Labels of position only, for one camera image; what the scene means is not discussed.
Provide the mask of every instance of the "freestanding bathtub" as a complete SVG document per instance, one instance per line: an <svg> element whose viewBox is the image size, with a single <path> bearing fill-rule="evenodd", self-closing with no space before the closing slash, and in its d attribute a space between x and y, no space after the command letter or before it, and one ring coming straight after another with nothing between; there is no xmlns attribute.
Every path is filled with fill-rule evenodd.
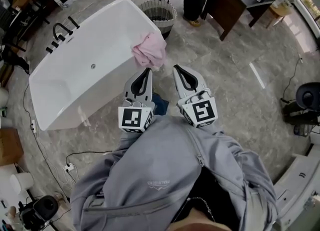
<svg viewBox="0 0 320 231"><path fill-rule="evenodd" d="M40 129L75 128L119 95L140 68L132 46L148 32L161 33L132 1L116 0L66 35L29 78Z"/></svg>

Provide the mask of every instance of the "wicker basket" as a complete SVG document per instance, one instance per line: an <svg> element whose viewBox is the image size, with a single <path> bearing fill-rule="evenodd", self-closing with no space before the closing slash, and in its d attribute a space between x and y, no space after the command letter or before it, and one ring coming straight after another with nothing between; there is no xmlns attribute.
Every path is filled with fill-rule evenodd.
<svg viewBox="0 0 320 231"><path fill-rule="evenodd" d="M159 28L163 38L166 39L177 18L177 11L169 0L149 0L138 7Z"/></svg>

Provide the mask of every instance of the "black faucet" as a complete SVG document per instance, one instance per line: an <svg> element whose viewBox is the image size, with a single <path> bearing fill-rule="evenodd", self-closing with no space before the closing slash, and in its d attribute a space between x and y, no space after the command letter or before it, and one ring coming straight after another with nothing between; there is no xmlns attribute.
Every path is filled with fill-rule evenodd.
<svg viewBox="0 0 320 231"><path fill-rule="evenodd" d="M56 23L56 24L54 24L54 26L53 26L53 36L54 36L54 38L58 41L59 40L59 38L58 38L58 36L57 36L57 34L56 34L56 27L57 26L60 26L62 29L64 29L65 31L67 31L68 32L68 34L69 34L69 36L71 36L72 34L73 34L73 32L71 31L71 30L69 30L68 28L66 28L64 25L62 25L61 23Z"/></svg>

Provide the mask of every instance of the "wooden table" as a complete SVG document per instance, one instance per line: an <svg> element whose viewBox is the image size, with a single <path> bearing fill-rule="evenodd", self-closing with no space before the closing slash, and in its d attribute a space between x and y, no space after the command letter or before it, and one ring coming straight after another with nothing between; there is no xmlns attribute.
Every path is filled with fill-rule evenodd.
<svg viewBox="0 0 320 231"><path fill-rule="evenodd" d="M223 41L246 9L253 16L249 23L252 27L273 2L274 0L207 0L201 18L205 20L209 13L219 23L224 29L220 36Z"/></svg>
<svg viewBox="0 0 320 231"><path fill-rule="evenodd" d="M292 13L292 7L289 7L286 4L279 4L277 8L273 7L272 5L269 7L270 12L273 15L273 19L270 20L269 24L266 28L269 28L271 25L275 25L277 21L280 20L282 22L285 16L288 16Z"/></svg>

